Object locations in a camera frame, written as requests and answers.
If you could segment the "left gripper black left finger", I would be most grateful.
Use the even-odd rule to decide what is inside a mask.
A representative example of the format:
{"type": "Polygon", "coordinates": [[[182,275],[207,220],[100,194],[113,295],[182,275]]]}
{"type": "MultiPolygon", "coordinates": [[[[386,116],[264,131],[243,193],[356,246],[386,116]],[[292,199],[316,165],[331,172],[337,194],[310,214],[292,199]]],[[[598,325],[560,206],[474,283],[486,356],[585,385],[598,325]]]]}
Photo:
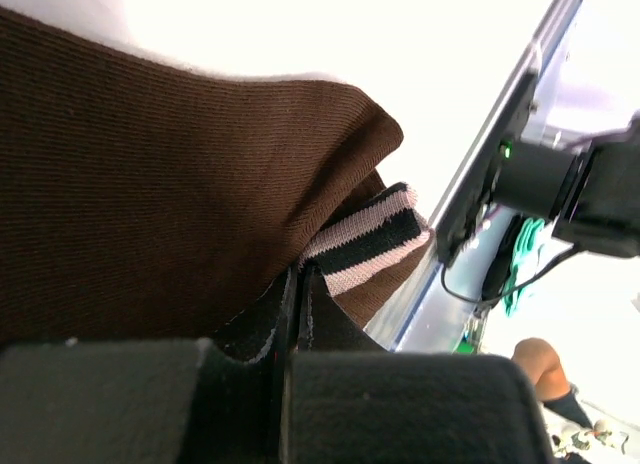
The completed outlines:
{"type": "Polygon", "coordinates": [[[197,339],[1,352],[5,463],[275,463],[297,274],[197,339]]]}

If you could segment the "brown striped sock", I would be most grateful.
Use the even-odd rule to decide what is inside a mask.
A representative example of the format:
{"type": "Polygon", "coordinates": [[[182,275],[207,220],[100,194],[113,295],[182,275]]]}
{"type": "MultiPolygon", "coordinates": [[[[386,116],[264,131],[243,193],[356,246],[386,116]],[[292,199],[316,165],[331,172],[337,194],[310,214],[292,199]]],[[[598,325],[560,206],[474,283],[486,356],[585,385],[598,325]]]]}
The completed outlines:
{"type": "Polygon", "coordinates": [[[234,82],[1,12],[1,338],[202,337],[313,260],[365,325],[431,238],[360,89],[234,82]]]}

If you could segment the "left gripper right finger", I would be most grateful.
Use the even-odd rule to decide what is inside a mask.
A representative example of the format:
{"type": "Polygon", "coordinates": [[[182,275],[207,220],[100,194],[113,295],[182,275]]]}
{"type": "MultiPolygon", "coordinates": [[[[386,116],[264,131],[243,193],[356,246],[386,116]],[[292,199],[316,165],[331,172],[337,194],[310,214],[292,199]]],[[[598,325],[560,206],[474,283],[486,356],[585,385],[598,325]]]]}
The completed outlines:
{"type": "Polygon", "coordinates": [[[285,374],[285,463],[549,463],[528,379],[498,356],[392,353],[309,268],[285,374]]]}

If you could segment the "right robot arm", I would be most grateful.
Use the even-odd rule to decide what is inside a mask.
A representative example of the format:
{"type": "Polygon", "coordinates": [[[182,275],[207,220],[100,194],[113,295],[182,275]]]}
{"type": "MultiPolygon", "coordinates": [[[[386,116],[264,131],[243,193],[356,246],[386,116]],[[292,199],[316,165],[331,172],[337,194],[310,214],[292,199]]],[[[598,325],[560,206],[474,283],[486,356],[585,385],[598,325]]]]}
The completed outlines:
{"type": "Polygon", "coordinates": [[[553,236],[617,258],[639,255],[639,117],[561,149],[506,147],[491,200],[555,223],[553,236]]]}

